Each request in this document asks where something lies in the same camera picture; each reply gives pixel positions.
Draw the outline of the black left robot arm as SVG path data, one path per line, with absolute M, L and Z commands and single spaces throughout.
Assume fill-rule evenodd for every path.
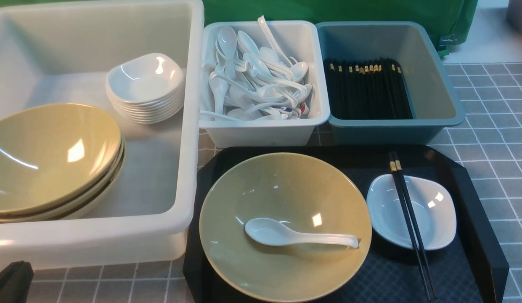
M 31 263 L 9 264 L 0 272 L 0 303 L 26 303 L 33 277 Z

